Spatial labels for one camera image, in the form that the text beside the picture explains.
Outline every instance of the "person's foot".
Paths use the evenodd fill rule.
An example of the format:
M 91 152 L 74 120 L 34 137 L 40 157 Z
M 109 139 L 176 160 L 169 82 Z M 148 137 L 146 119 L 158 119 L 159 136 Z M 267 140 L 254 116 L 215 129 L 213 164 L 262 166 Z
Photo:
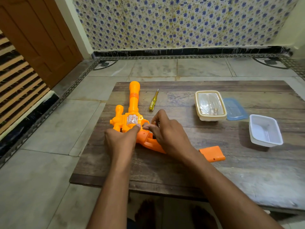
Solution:
M 153 200 L 144 200 L 135 214 L 135 222 L 140 229 L 155 229 L 156 214 Z
M 191 216 L 195 229 L 218 229 L 215 218 L 200 206 L 191 206 Z

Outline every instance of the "brown door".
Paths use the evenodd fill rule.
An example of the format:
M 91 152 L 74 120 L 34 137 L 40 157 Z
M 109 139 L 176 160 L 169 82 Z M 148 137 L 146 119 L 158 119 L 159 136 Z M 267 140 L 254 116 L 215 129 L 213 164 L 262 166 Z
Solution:
M 0 29 L 49 88 L 83 60 L 54 0 L 0 0 Z

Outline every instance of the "toy gun barrel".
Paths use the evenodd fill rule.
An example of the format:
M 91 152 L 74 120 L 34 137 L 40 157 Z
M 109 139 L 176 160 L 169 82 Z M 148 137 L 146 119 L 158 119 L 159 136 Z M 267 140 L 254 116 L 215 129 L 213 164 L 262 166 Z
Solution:
M 128 112 L 139 112 L 138 102 L 139 102 L 140 83 L 137 81 L 132 81 L 129 85 L 129 90 L 130 90 L 130 95 L 129 95 Z

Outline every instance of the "plastic container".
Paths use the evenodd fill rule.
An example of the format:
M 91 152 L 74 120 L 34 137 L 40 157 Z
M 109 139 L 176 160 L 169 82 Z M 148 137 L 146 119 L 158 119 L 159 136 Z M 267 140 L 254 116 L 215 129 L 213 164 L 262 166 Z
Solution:
M 197 91 L 195 101 L 200 120 L 220 121 L 227 118 L 227 110 L 218 91 Z
M 254 144 L 266 147 L 283 144 L 278 123 L 271 117 L 250 115 L 249 131 L 251 142 Z
M 247 112 L 236 99 L 224 98 L 224 105 L 227 110 L 227 119 L 229 121 L 238 121 L 248 118 Z

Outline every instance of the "patterned wall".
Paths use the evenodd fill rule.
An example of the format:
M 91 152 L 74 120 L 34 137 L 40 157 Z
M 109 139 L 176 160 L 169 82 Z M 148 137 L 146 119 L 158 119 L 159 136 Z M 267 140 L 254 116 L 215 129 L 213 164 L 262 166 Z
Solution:
M 298 0 L 73 0 L 94 50 L 268 45 Z

